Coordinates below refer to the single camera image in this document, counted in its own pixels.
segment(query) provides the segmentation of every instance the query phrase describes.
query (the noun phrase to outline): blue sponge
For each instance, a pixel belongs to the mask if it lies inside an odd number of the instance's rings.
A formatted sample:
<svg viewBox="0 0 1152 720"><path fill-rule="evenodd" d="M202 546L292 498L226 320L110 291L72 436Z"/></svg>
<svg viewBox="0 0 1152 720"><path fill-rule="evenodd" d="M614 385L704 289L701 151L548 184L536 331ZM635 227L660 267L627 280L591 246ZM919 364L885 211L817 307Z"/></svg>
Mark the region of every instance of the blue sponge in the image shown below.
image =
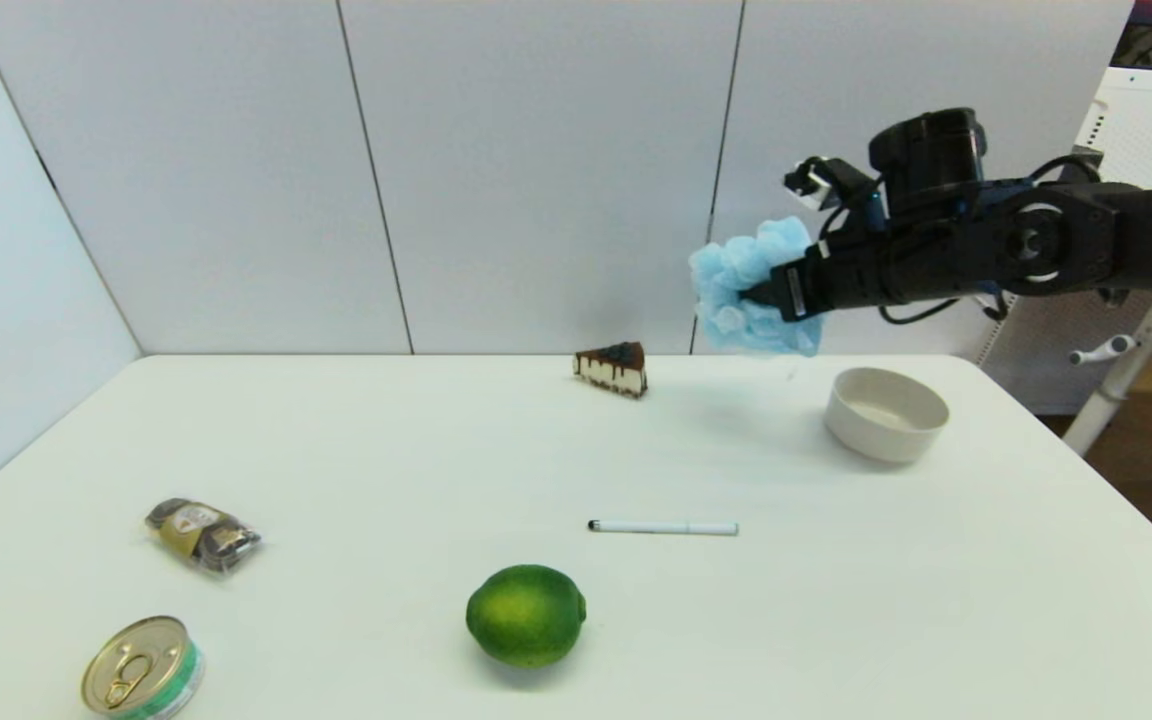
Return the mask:
<svg viewBox="0 0 1152 720"><path fill-rule="evenodd" d="M696 314L710 344L764 353L820 351L821 314L803 323L783 323L775 306L741 300L772 274L772 268L803 258L812 237L794 217L760 223L755 237L733 237L726 245L708 243L692 253L691 283L700 302Z"/></svg>

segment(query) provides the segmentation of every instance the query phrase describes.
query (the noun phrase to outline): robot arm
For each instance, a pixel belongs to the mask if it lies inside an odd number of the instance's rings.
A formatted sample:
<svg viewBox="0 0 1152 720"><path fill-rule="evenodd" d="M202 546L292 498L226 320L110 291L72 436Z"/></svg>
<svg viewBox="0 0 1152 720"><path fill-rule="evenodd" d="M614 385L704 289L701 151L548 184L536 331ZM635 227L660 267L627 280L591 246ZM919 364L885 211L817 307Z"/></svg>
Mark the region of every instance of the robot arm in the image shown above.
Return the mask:
<svg viewBox="0 0 1152 720"><path fill-rule="evenodd" d="M1026 179L984 181L984 152L973 111L942 109L870 142L878 179L846 161L805 160L786 187L810 209L835 214L803 259L776 266L742 297L795 323L847 306L983 291L1152 290L1152 191L1100 182L1076 156ZM1084 182L1039 182L1061 165Z"/></svg>

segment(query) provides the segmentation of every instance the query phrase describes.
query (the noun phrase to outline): panel seam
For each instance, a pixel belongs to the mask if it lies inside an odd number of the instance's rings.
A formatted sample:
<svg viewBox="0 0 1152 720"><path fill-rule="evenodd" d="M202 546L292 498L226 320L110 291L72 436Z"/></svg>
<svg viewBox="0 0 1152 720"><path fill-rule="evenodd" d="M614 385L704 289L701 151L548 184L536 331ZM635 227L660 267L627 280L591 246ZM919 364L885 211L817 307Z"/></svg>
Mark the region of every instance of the panel seam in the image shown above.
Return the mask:
<svg viewBox="0 0 1152 720"><path fill-rule="evenodd" d="M17 118L17 123L20 123L20 129L24 131L24 137L29 141L29 146L32 147L33 154L38 159L38 167L41 167L41 174L46 176L47 183L51 184L51 191L56 196L56 202L60 204L60 210L65 213L65 220L69 223L69 228L74 230L74 237L78 238L78 247L82 247L83 255L88 257L88 263L91 263L92 270L96 272L96 278L99 279L101 288L105 290L105 295L109 297L109 303L114 305L114 311L118 313L119 320L122 320L123 327L127 328L128 336L131 336L132 344L136 344L137 357L145 357L145 346L142 344L141 338L136 336L136 329L132 328L132 324L128 321L127 313L123 311L123 306L119 304L118 297L114 296L113 288L109 288L108 279L105 279L105 273L101 273L100 264L97 263L94 256L92 256L91 247L88 247L86 238L83 237L82 229L78 228L78 223L74 220L74 214L69 211L69 205L65 202L63 194L60 192L60 188L56 185L56 181L51 176L51 169L47 168L47 164L41 159L41 152L38 151L38 143L33 141L33 134L29 131L29 126L24 122L24 115L20 113L20 106L15 101L15 96L12 94L12 88L8 86L8 81L3 76L3 68L0 67L0 86L3 86L3 93L8 96L8 103L12 105L12 111Z"/></svg>
<svg viewBox="0 0 1152 720"><path fill-rule="evenodd" d="M416 355L416 344L412 342L412 325L407 319L407 302L403 300L403 285L397 279L397 258L394 256L394 241L389 235L389 218L385 215L385 200L380 194L380 176L376 173L376 154L371 151L371 135L367 132L367 119L362 111L362 91L358 90L358 74L353 68L353 50L349 47L349 32L344 26L344 10L340 9L340 0L335 0L338 7L338 20L340 23L340 40L344 43L344 59L349 65L349 82L353 83L353 100L358 108L358 124L362 126L362 142L367 150L367 162L371 165L371 184L376 188L376 205L380 209L380 227L385 233L385 245L389 248L389 266L394 273L394 290L397 291L397 310L403 316L403 332L407 333L407 350Z"/></svg>
<svg viewBox="0 0 1152 720"><path fill-rule="evenodd" d="M736 92L736 63L740 61L741 36L745 35L745 3L748 3L748 0L741 0L740 17L736 18L736 47L732 51L732 74L727 78L727 104L723 106L723 130L718 136L718 165L714 168L714 190L708 197L708 225L705 227L705 242L702 243L702 247L707 245L713 240L714 234L714 213L718 209L718 182L721 181L723 174L723 151L727 149L727 123L732 120L732 96ZM696 329L698 329L699 324L699 316L692 313L691 344L687 347L687 355L696 355Z"/></svg>

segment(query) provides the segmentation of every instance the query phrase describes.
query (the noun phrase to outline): pull tab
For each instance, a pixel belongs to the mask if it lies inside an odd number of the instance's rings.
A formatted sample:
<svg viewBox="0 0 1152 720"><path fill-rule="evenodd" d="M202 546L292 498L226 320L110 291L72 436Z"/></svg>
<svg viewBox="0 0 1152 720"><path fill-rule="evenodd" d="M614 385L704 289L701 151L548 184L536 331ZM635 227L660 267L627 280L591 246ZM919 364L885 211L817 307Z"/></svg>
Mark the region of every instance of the pull tab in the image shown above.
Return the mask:
<svg viewBox="0 0 1152 720"><path fill-rule="evenodd" d="M127 667L132 664L132 661L143 660L145 661L145 669L141 670L141 674L128 679L124 676L127 673ZM141 681L150 674L150 670L154 668L154 661L150 660L150 655L124 655L123 660L119 661L118 667L114 667L114 682L109 683L109 691L105 694L105 707L114 710L119 705L123 705L127 698L131 696L136 685L141 684Z"/></svg>

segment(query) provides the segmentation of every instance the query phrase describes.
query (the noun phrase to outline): pen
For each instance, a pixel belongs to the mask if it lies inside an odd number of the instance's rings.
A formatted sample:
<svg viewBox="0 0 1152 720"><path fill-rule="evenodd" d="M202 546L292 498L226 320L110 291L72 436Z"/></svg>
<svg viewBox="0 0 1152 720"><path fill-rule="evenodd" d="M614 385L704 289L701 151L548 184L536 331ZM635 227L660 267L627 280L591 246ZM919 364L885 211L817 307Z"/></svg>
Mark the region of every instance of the pen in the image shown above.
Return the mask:
<svg viewBox="0 0 1152 720"><path fill-rule="evenodd" d="M631 520L590 520L596 533L658 533L669 536L736 536L740 523L639 523Z"/></svg>

